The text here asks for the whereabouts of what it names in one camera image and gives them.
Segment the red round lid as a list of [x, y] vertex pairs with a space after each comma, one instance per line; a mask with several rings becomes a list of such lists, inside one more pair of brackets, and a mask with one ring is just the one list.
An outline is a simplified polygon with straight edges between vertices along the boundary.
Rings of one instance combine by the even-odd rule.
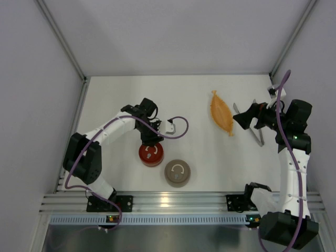
[[140, 159], [155, 161], [164, 157], [164, 150], [160, 143], [157, 143], [155, 146], [141, 145], [138, 154]]

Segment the metal tongs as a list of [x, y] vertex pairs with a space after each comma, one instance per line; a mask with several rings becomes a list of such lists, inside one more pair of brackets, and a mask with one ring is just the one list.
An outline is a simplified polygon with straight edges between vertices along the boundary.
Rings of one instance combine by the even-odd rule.
[[236, 114], [233, 116], [233, 119], [244, 129], [244, 130], [249, 130], [249, 132], [252, 134], [254, 140], [257, 142], [257, 144], [260, 147], [263, 147], [265, 145], [265, 141], [264, 141], [264, 136], [262, 133], [261, 129], [258, 129], [258, 133], [259, 136], [257, 136], [257, 134], [253, 131], [253, 129], [251, 128], [250, 124], [252, 122], [252, 119], [257, 119], [257, 110], [255, 107], [255, 104], [257, 103], [256, 99], [253, 100], [252, 102], [252, 110], [250, 111], [249, 109], [243, 113], [243, 115], [246, 117], [246, 119], [242, 119], [241, 112], [237, 106], [236, 103], [233, 103], [233, 109], [236, 112]]

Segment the brown round lid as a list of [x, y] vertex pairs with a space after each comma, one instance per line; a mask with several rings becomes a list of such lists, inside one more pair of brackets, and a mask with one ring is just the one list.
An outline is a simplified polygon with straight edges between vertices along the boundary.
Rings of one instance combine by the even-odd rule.
[[166, 180], [189, 180], [191, 169], [183, 160], [172, 160], [165, 166], [164, 175]]

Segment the beige band metal container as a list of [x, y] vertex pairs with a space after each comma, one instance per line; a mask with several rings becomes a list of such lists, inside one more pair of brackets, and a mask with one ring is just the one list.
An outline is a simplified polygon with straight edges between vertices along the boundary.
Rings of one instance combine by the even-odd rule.
[[185, 186], [189, 182], [189, 180], [183, 180], [183, 181], [180, 180], [180, 181], [177, 181], [177, 180], [169, 180], [169, 179], [167, 179], [166, 181], [167, 181], [168, 185], [170, 185], [170, 186], [172, 186], [174, 188], [183, 187], [183, 186]]

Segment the red band metal container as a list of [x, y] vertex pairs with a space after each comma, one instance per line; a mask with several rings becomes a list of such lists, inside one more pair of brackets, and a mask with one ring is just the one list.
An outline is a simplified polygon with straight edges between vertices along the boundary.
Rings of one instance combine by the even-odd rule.
[[155, 161], [148, 161], [148, 160], [144, 160], [144, 159], [140, 159], [140, 160], [147, 167], [156, 167], [156, 166], [158, 166], [162, 163], [162, 161], [164, 160], [164, 157], [162, 157], [160, 159], [157, 159]]

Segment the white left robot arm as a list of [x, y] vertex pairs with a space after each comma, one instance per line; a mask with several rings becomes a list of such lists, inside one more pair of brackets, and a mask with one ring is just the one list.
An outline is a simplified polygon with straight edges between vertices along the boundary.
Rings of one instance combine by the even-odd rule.
[[114, 202], [116, 190], [102, 175], [102, 147], [133, 130], [140, 132], [144, 146], [154, 147], [163, 141], [163, 137], [156, 134], [161, 121], [155, 121], [152, 117], [157, 113], [157, 105], [144, 98], [139, 105], [124, 106], [114, 118], [102, 126], [85, 134], [74, 133], [70, 137], [63, 161], [63, 168], [68, 171], [65, 188], [75, 188], [74, 185], [68, 185], [70, 177], [74, 176], [83, 182], [78, 188], [91, 190], [98, 198]]

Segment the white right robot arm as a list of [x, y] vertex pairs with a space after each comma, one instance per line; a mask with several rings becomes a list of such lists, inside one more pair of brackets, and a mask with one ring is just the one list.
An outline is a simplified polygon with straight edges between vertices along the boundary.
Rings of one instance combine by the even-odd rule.
[[300, 250], [319, 232], [318, 223], [311, 220], [307, 203], [307, 166], [311, 153], [311, 137], [305, 133], [312, 105], [292, 100], [286, 112], [280, 111], [280, 130], [276, 105], [253, 103], [233, 119], [243, 128], [256, 119], [256, 129], [269, 127], [276, 132], [280, 162], [280, 195], [275, 201], [269, 186], [250, 183], [245, 186], [245, 201], [255, 206], [261, 217], [260, 238]]

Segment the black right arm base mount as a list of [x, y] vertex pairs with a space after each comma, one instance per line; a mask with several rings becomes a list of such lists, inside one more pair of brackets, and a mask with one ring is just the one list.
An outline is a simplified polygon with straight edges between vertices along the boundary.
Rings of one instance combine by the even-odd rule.
[[244, 194], [226, 195], [227, 210], [229, 212], [242, 213], [245, 211], [256, 211], [256, 205]]

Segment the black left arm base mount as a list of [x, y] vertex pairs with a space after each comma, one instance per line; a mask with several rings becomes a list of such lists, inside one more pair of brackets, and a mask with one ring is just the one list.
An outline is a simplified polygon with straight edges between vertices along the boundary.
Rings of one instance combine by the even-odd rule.
[[[132, 195], [117, 195], [114, 203], [119, 207], [121, 212], [126, 212], [126, 213], [132, 212], [133, 196]], [[118, 212], [115, 206], [95, 196], [88, 197], [86, 211], [89, 213]]]

